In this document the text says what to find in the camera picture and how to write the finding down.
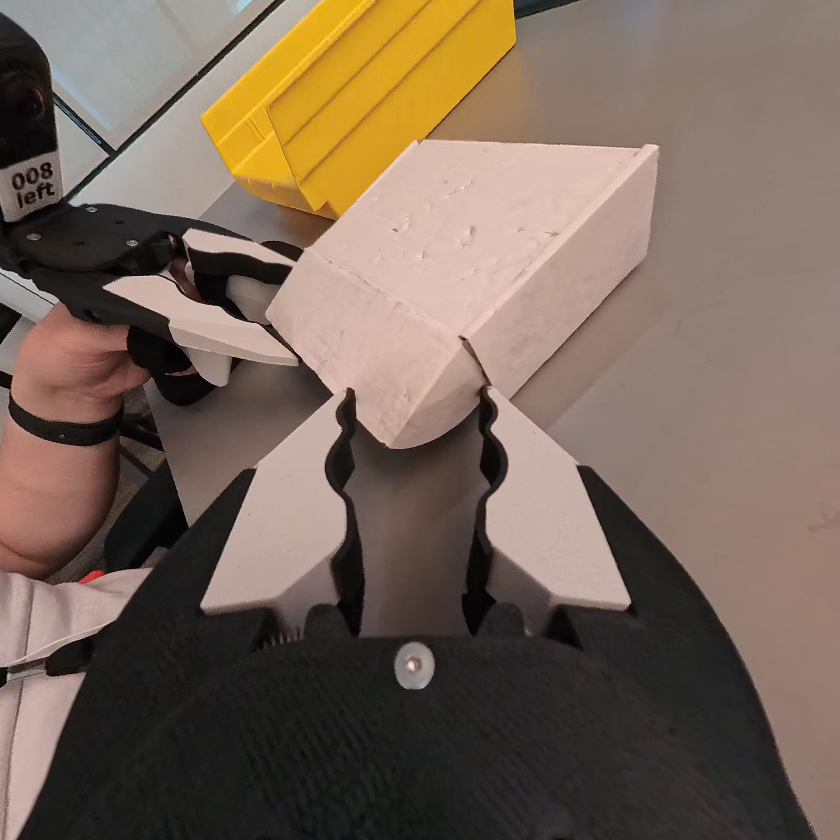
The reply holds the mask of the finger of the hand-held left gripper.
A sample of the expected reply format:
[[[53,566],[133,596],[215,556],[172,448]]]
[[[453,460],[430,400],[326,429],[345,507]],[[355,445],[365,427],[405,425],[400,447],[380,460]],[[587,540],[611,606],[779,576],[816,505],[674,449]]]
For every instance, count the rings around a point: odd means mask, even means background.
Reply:
[[[174,342],[195,368],[230,368],[233,359],[299,364],[299,358],[261,325],[190,299],[168,276],[127,276],[109,283],[105,290],[162,315]]]
[[[282,241],[250,239],[190,229],[183,244],[199,298],[234,318],[267,325],[267,310],[303,249]]]

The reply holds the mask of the person's white clothing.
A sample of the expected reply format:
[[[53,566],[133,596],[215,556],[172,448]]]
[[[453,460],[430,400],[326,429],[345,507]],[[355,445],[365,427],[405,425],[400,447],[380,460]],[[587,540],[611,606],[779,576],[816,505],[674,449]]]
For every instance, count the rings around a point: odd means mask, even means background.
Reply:
[[[116,620],[149,569],[87,583],[1,573],[1,666],[29,664]],[[82,674],[32,676],[1,689],[1,838],[20,834],[46,780]]]

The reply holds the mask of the black wristband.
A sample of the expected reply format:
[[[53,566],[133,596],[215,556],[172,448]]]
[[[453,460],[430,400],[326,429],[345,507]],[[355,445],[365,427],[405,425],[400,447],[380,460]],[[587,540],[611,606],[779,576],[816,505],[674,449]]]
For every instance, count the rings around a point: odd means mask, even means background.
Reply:
[[[34,415],[8,397],[9,417],[26,433],[46,442],[77,448],[90,448],[119,437],[123,421],[123,406],[112,416],[93,423],[53,421]]]

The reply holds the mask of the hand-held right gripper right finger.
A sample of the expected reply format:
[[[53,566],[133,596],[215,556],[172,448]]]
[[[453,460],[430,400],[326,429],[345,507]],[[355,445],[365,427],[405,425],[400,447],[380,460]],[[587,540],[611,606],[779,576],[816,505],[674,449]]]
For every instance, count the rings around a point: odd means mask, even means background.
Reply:
[[[578,462],[495,387],[479,396],[479,470],[464,617],[478,634],[510,603],[542,636],[561,607],[624,613],[632,604]]]

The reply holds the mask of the person's left hand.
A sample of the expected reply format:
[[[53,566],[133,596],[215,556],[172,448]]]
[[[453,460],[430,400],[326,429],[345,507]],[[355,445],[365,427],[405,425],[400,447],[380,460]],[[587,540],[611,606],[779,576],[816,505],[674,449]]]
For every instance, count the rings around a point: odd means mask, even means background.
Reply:
[[[115,416],[125,395],[151,379],[132,361],[128,335],[128,327],[84,322],[56,304],[17,353],[15,403],[51,422],[94,424]]]

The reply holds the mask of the yellow plastic bin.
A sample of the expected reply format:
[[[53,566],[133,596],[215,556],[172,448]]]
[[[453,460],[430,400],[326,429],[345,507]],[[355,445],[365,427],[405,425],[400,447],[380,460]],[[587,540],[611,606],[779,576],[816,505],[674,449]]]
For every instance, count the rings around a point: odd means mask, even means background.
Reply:
[[[247,193],[337,219],[516,43],[512,1],[324,1],[202,115]]]

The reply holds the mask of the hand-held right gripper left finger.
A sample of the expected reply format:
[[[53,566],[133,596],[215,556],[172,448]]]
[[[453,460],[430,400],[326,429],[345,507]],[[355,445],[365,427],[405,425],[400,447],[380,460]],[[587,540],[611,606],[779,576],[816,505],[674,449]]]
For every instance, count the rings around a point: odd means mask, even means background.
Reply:
[[[355,430],[355,393],[347,388],[245,472],[247,491],[201,602],[204,614],[265,608],[294,634],[312,607],[329,604],[360,634],[363,554],[346,491]]]

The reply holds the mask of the white cardboard mailer box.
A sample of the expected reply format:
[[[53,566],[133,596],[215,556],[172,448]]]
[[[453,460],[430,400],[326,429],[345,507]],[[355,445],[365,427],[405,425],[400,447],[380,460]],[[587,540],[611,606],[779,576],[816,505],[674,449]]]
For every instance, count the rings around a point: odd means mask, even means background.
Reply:
[[[267,309],[388,448],[514,396],[645,259],[659,147],[425,140],[308,247]]]

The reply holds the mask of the person's left forearm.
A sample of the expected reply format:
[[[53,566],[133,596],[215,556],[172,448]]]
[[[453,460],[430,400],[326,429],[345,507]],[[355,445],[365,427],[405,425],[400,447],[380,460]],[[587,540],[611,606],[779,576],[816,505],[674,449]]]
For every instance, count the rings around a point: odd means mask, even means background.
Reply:
[[[77,557],[112,508],[116,437],[90,447],[44,440],[6,421],[1,445],[1,570],[44,580]]]

